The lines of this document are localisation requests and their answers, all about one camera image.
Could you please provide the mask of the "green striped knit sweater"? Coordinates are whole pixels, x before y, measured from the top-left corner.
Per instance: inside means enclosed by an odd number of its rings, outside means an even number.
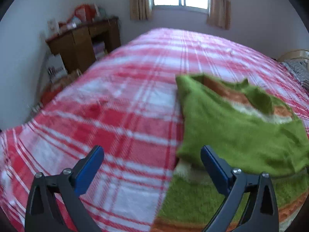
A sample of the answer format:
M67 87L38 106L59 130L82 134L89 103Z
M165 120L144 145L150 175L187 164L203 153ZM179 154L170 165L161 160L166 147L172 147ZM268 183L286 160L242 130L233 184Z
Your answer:
M224 200L201 161L210 146L232 168L268 173L279 231L295 230L308 202L308 137L302 121L279 98L247 80L228 83L205 74L180 75L177 91L184 134L178 164L152 231L203 231ZM227 231L239 223L245 193Z

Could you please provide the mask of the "red bag on floor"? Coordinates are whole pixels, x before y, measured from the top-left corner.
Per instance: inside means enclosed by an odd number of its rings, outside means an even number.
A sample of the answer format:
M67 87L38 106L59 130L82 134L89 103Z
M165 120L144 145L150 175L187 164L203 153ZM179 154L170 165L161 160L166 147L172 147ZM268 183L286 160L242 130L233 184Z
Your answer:
M59 94L63 89L61 84L48 84L46 88L43 90L40 96L40 103L42 106L46 106L49 102L51 102L54 97Z

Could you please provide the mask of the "red plaid bed sheet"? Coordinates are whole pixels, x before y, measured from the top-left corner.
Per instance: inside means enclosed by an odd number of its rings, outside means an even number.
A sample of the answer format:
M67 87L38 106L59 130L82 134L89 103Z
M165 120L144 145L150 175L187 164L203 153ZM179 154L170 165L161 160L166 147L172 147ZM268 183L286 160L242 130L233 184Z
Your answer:
M1 231L25 231L34 176L73 168L95 146L104 160L79 199L100 231L152 231L178 164L180 75L247 80L285 102L308 137L308 93L287 68L224 38L158 28L116 49L29 122L1 133Z

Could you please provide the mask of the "white paper bag black print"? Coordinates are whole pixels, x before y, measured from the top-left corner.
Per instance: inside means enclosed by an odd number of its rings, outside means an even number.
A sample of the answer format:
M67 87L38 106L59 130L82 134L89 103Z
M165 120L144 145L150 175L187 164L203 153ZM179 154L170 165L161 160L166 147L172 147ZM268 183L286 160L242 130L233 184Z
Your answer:
M54 83L68 74L63 64L61 55L51 55L48 57L46 68L51 83Z

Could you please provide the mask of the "patterned pillow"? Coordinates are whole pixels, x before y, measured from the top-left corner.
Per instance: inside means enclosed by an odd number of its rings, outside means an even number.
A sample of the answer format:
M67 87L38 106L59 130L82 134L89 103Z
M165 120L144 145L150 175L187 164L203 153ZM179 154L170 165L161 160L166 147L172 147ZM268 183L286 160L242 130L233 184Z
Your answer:
M308 61L307 59L290 59L285 60L282 64L296 78L301 86L308 91Z

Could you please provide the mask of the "cream wooden headboard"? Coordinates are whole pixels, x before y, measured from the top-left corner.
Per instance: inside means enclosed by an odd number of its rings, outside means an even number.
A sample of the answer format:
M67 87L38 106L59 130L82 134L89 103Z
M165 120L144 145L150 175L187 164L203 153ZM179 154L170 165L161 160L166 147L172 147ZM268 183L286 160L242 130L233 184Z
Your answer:
M284 62L285 60L302 59L308 60L309 51L307 49L296 49L286 52L278 58L279 62Z

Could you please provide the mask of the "brown wooden desk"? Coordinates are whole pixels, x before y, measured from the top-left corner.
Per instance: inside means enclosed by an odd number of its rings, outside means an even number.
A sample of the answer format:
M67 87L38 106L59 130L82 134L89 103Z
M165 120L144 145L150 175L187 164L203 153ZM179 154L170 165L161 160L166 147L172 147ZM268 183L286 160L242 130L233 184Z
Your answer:
M85 72L95 61L93 44L103 42L108 53L121 46L119 18L114 16L92 23L83 23L62 34L46 39L53 55L60 55L68 73Z

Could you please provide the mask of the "red gift bag on desk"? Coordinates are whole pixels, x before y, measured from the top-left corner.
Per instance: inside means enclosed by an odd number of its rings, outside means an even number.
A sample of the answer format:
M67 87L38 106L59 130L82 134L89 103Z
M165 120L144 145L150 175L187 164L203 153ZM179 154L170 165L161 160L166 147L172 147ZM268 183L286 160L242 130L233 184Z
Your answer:
M82 4L74 9L72 18L76 17L81 22L93 21L98 14L98 7L95 4Z

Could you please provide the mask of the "right beige curtain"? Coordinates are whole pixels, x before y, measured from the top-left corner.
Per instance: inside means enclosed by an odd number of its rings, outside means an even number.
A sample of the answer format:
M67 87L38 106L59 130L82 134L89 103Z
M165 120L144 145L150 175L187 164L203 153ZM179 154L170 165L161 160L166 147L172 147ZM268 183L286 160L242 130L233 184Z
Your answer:
M206 24L223 30L229 30L230 18L230 0L210 0Z

